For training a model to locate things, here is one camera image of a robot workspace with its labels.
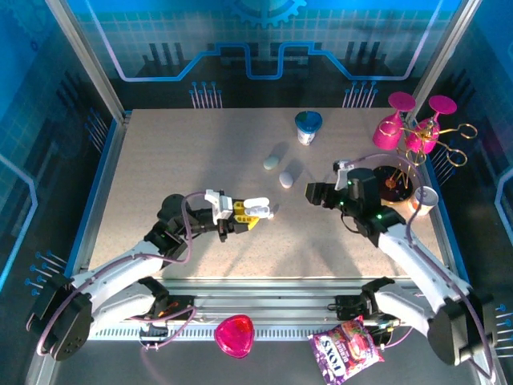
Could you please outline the pink wine glass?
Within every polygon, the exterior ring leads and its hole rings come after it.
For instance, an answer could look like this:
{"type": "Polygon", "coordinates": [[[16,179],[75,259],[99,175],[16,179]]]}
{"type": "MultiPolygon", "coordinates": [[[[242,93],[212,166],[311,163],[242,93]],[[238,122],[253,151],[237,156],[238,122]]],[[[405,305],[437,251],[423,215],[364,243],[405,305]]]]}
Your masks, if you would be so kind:
{"type": "Polygon", "coordinates": [[[404,124],[401,114],[412,111],[416,101],[412,95],[396,91],[389,96],[388,103],[394,109],[394,113],[380,121],[373,134],[373,142],[381,150],[391,151],[398,146],[402,137],[404,124]]]}
{"type": "Polygon", "coordinates": [[[415,153],[429,154],[437,144],[440,136],[440,115],[451,115],[456,112],[455,101],[444,95],[434,95],[429,98],[428,104],[434,114],[422,121],[415,127],[414,131],[406,137],[406,150],[415,153]]]}

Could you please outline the drink can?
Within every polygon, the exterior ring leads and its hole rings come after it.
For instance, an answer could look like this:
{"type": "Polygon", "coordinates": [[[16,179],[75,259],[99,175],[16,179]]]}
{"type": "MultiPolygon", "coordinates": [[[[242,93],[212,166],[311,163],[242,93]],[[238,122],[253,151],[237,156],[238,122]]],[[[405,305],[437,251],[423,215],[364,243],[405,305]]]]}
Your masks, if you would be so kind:
{"type": "Polygon", "coordinates": [[[428,186],[418,187],[408,202],[410,211],[414,213],[417,210],[419,204],[422,204],[422,207],[418,212],[418,216],[426,216],[434,207],[437,206],[438,194],[435,190],[428,186]]]}

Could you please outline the white cup with blue lid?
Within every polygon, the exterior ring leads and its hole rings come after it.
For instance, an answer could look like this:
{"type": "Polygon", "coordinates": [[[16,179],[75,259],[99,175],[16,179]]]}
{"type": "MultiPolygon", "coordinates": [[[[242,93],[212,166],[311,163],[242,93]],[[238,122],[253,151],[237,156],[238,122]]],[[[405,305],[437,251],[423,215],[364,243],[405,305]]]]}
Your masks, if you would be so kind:
{"type": "Polygon", "coordinates": [[[316,111],[301,111],[295,116],[295,124],[298,141],[304,146],[309,146],[320,130],[323,119],[316,111]]]}

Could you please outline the pink heart-shaped container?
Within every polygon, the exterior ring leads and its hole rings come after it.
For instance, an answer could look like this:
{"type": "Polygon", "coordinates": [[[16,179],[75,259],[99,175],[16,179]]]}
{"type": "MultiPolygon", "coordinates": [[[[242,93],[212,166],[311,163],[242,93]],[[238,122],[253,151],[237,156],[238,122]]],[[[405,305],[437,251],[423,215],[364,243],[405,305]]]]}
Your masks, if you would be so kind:
{"type": "Polygon", "coordinates": [[[252,319],[245,314],[236,314],[226,318],[214,331],[217,346],[234,359],[243,359],[250,353],[255,328],[252,319]]]}

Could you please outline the slotted metal strip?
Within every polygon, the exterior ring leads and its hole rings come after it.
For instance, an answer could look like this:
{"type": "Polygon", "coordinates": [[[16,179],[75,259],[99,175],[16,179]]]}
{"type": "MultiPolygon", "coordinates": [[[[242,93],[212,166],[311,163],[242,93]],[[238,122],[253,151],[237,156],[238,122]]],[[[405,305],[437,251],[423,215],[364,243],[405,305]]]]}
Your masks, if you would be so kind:
{"type": "MultiPolygon", "coordinates": [[[[179,329],[179,326],[169,325],[164,331],[154,327],[143,332],[140,336],[141,324],[135,322],[121,322],[106,329],[91,332],[87,341],[144,341],[160,342],[172,337],[179,329]]],[[[255,341],[306,341],[311,334],[320,333],[334,328],[333,325],[292,325],[292,326],[270,326],[257,325],[255,330],[255,341]]],[[[204,342],[213,341],[216,330],[215,324],[192,324],[187,326],[176,338],[179,342],[204,342]]]]}

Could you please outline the purple candy bag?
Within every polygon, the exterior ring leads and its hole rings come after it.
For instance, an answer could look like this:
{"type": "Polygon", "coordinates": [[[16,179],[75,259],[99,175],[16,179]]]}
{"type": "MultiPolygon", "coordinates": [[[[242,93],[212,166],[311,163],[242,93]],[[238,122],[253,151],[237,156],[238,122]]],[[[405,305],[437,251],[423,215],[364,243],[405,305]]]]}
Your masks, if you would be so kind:
{"type": "Polygon", "coordinates": [[[342,385],[366,368],[384,361],[364,319],[357,316],[308,336],[325,385],[342,385]]]}

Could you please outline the aluminium rail base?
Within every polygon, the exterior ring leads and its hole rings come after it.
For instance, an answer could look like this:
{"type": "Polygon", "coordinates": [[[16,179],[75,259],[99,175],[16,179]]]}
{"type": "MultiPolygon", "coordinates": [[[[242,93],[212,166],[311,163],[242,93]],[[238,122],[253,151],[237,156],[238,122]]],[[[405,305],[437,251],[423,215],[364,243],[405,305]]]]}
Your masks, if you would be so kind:
{"type": "MultiPolygon", "coordinates": [[[[362,287],[371,281],[363,282],[362,287]]],[[[404,291],[402,283],[394,282],[404,291]]],[[[55,275],[39,291],[39,301],[46,311],[56,310],[72,295],[75,301],[83,299],[91,303],[89,320],[98,329],[120,322],[136,315],[147,313],[156,299],[168,295],[195,296],[194,307],[201,314],[247,314],[251,317],[273,321],[277,319],[318,319],[324,313],[337,319],[327,306],[338,295],[362,294],[362,287],[354,282],[338,280],[256,280],[254,282],[220,280],[171,280],[160,281],[152,276],[137,280],[104,276],[85,289],[79,279],[71,280],[55,275]]],[[[427,304],[420,291],[416,296],[427,304]]]]}

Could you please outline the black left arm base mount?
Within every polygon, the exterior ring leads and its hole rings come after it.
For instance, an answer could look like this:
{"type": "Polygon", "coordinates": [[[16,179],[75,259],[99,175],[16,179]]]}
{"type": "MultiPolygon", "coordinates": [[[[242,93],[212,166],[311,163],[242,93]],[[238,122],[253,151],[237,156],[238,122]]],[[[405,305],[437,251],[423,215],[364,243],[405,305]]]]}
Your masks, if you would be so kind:
{"type": "Polygon", "coordinates": [[[191,313],[196,297],[191,295],[168,295],[166,298],[156,299],[150,310],[145,314],[130,317],[133,321],[157,320],[186,320],[191,313]]]}

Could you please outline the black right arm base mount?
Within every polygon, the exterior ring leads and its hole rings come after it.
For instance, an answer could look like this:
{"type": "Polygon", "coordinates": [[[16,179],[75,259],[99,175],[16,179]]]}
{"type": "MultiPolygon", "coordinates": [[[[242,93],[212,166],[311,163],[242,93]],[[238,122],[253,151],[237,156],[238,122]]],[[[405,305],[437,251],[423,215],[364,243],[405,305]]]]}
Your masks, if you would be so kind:
{"type": "Polygon", "coordinates": [[[348,321],[357,316],[362,316],[366,322],[399,321],[398,317],[383,312],[375,300],[364,294],[335,296],[327,309],[335,312],[339,321],[348,321]]]}

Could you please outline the aluminium frame post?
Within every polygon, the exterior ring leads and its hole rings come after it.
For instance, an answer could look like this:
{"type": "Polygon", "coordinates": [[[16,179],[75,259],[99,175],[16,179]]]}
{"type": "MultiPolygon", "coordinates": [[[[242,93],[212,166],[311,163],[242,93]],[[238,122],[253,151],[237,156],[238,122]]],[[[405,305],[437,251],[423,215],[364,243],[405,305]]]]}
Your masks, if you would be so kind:
{"type": "Polygon", "coordinates": [[[61,31],[117,124],[124,124],[126,113],[91,44],[65,0],[44,0],[61,31]]]}
{"type": "Polygon", "coordinates": [[[454,17],[451,19],[444,35],[437,45],[429,64],[422,75],[418,86],[414,90],[413,97],[416,107],[409,112],[406,119],[412,120],[419,113],[426,102],[438,78],[442,74],[448,61],[454,54],[462,36],[471,24],[478,8],[483,0],[461,0],[454,17]]]}

